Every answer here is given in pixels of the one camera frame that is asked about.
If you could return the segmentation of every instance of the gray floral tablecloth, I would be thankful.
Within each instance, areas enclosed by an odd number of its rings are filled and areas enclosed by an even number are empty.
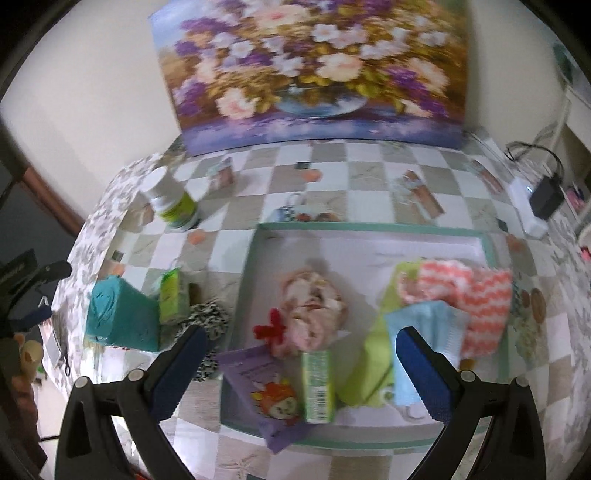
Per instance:
[[[225,154],[232,156],[237,182],[206,194],[207,171]],[[300,171],[294,168],[297,162],[311,164]],[[134,219],[142,207],[138,185],[159,163],[170,165],[192,196],[203,197],[204,219],[198,229],[170,232],[157,218],[137,227]],[[419,181],[410,189],[401,182],[408,171]],[[476,229],[489,235],[499,264],[513,268],[517,301],[507,327],[509,375],[528,378],[543,427],[548,478],[564,479],[590,443],[591,276],[566,206],[552,217],[542,240],[525,235],[504,190],[513,176],[536,181],[540,173],[527,163],[501,162],[472,139],[462,151],[334,140],[257,145],[194,158],[185,158],[175,145],[163,158],[154,155],[134,162],[110,183],[69,256],[73,274],[60,282],[53,302],[53,327],[63,357],[58,365],[46,358],[46,370],[67,395],[79,375],[95,382],[119,380],[153,360],[143,352],[85,342],[90,292],[106,274],[120,274],[149,291],[163,271],[180,265],[194,274],[205,296],[215,295],[232,309],[256,224],[295,194],[311,206],[306,215],[312,217],[325,213],[350,222]],[[434,200],[413,195],[418,184]],[[426,451],[293,446],[271,455],[260,439],[220,425],[219,386],[219,380],[192,383],[173,418],[161,424],[197,478],[404,479]],[[141,466],[125,429],[119,432],[126,453]],[[474,438],[458,478],[469,472],[481,441],[482,435]]]

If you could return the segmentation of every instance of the orange cartoon face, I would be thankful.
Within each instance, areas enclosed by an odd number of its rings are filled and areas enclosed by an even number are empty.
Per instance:
[[[257,389],[251,393],[263,415],[277,420],[285,420],[293,425],[299,417],[296,392],[291,388],[289,380],[276,374],[273,381],[267,384],[253,382]]]

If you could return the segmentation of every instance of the white tray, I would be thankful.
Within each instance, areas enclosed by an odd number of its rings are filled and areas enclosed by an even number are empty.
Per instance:
[[[331,347],[333,365],[339,366],[333,371],[338,389],[358,359],[394,268],[421,257],[496,266],[488,237],[470,230],[384,223],[262,223],[246,261],[228,348],[260,344],[252,327],[267,324],[269,309],[279,305],[281,276],[309,265],[340,290],[349,307],[343,329],[351,335]],[[482,380],[506,378],[505,345],[503,341],[497,355],[478,362],[475,371]],[[285,371],[301,393],[300,359],[286,360]],[[220,417],[228,427],[258,435],[255,422],[226,381]],[[409,423],[391,407],[347,407],[337,412],[332,424],[316,427],[302,443],[334,449],[408,448],[429,445],[441,427],[428,416]]]

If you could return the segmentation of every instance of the green cloth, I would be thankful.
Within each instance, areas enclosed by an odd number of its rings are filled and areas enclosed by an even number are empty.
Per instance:
[[[417,278],[421,262],[402,262],[396,266],[390,283],[384,293],[384,299],[378,318],[363,343],[363,349],[357,365],[337,395],[347,405],[359,407],[381,407],[384,405],[380,392],[394,383],[392,376],[392,343],[384,314],[403,307],[398,297],[397,278],[405,272],[410,278]]]

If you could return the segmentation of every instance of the pill bottle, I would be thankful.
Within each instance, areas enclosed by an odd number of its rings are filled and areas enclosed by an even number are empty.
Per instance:
[[[199,221],[197,203],[172,177],[167,167],[158,167],[148,173],[139,190],[170,228],[184,232]]]

